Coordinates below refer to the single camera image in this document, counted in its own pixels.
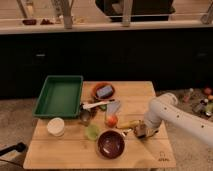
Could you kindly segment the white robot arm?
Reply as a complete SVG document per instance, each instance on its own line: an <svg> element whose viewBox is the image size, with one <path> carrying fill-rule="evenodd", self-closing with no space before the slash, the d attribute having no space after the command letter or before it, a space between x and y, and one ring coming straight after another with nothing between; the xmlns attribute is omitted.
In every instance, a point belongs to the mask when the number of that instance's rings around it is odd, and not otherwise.
<svg viewBox="0 0 213 171"><path fill-rule="evenodd" d="M157 129L162 121L168 121L213 148L213 122L184 112L177 108L177 104L178 99L173 93L165 93L151 99L144 114L145 125Z"/></svg>

